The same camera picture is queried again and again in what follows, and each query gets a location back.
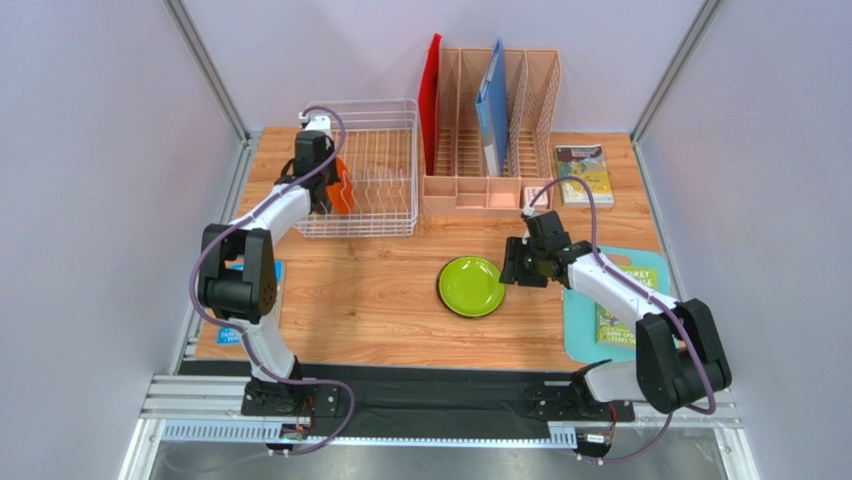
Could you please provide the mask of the illustrated book back right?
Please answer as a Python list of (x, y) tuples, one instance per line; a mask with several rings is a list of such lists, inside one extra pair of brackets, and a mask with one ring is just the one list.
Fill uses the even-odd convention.
[[(614, 206), (613, 189), (601, 144), (558, 145), (554, 148), (554, 154), (559, 177), (581, 178), (588, 185), (598, 208)], [(578, 182), (563, 182), (560, 190), (563, 206), (589, 206), (588, 195)]]

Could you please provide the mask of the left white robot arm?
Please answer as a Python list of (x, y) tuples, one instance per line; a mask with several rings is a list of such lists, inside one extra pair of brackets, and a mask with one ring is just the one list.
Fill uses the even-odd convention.
[(304, 128), (269, 194), (243, 216), (203, 230), (191, 301), (205, 320), (232, 329), (249, 355), (252, 373), (241, 408), (246, 416), (294, 415), (306, 402), (309, 384), (271, 316), (283, 275), (274, 246), (326, 200), (327, 186), (338, 179), (336, 154), (329, 130)]

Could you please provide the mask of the pink desk file organizer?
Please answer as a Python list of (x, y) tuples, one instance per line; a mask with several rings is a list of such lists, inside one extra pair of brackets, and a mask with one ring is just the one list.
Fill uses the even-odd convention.
[(432, 218), (512, 218), (553, 178), (556, 49), (444, 48), (421, 187)]

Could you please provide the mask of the blue folder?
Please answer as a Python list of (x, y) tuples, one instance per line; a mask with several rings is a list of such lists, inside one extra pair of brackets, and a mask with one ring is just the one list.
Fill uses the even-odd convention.
[(487, 175), (500, 177), (508, 148), (508, 100), (502, 38), (496, 41), (482, 76), (476, 101)]

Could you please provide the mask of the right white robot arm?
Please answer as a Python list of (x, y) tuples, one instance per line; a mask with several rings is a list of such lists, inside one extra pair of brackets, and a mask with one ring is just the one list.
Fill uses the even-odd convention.
[(636, 401), (662, 414), (713, 414), (715, 395), (732, 374), (709, 307), (664, 295), (619, 269), (595, 243), (572, 241), (555, 212), (526, 207), (521, 217), (526, 233), (507, 239), (501, 283), (558, 283), (610, 312), (636, 338), (634, 360), (599, 361), (573, 373), (578, 396), (590, 405)]

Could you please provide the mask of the teal cutting board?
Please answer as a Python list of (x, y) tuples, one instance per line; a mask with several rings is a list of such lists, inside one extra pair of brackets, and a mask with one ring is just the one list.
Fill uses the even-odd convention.
[[(665, 259), (654, 252), (600, 246), (616, 265), (635, 265), (656, 269), (661, 295), (670, 295), (670, 276)], [(591, 364), (603, 360), (626, 362), (635, 359), (635, 349), (627, 350), (599, 345), (595, 340), (597, 327), (597, 304), (574, 290), (563, 292), (564, 348), (566, 354), (576, 362)]]

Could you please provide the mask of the white power adapter cube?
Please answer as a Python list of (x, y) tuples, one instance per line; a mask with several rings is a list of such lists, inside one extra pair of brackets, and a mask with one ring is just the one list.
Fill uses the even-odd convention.
[(528, 186), (523, 188), (521, 206), (523, 208), (531, 207), (534, 209), (547, 209), (549, 205), (549, 196), (546, 188), (537, 186)]

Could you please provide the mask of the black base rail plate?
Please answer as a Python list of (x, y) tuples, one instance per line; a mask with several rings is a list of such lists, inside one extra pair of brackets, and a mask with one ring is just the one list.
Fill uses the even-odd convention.
[(567, 398), (567, 372), (322, 363), (302, 372), (353, 389), (349, 437), (534, 439), (550, 421), (582, 419)]

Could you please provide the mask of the orange plate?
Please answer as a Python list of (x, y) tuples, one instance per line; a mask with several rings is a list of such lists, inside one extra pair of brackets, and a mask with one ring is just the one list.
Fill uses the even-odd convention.
[(354, 184), (341, 158), (335, 159), (337, 181), (329, 182), (327, 193), (333, 209), (341, 215), (349, 215), (355, 207)]

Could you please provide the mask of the red folder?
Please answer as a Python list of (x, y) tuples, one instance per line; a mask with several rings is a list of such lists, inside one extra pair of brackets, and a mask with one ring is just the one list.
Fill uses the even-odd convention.
[(418, 92), (418, 108), (423, 139), (425, 174), (434, 174), (437, 138), (437, 106), (442, 36), (435, 33), (431, 40)]

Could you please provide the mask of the blue storey treehouse book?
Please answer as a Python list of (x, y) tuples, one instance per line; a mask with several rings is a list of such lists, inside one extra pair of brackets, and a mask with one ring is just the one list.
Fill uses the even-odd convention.
[[(277, 297), (276, 297), (276, 300), (273, 304), (273, 309), (270, 312), (270, 315), (272, 317), (274, 317), (275, 319), (279, 319), (280, 313), (281, 313), (281, 303), (282, 303), (283, 291), (284, 291), (284, 276), (285, 276), (286, 267), (284, 266), (282, 261), (276, 261), (274, 267), (275, 267)], [(240, 343), (239, 335), (237, 334), (237, 332), (233, 328), (231, 328), (231, 327), (219, 327), (218, 328), (216, 338), (215, 338), (215, 344), (217, 346), (232, 347), (232, 346), (237, 346), (239, 343)]]

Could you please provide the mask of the green storey treehouse book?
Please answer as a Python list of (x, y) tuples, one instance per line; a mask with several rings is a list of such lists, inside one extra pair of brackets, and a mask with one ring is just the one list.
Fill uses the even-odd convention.
[[(658, 272), (656, 269), (639, 267), (635, 265), (617, 265), (628, 276), (636, 279), (643, 285), (657, 289), (659, 286)], [(636, 337), (617, 320), (613, 314), (601, 306), (597, 306), (597, 327), (595, 330), (595, 340), (599, 345), (612, 346), (621, 349), (634, 350), (636, 347)]]

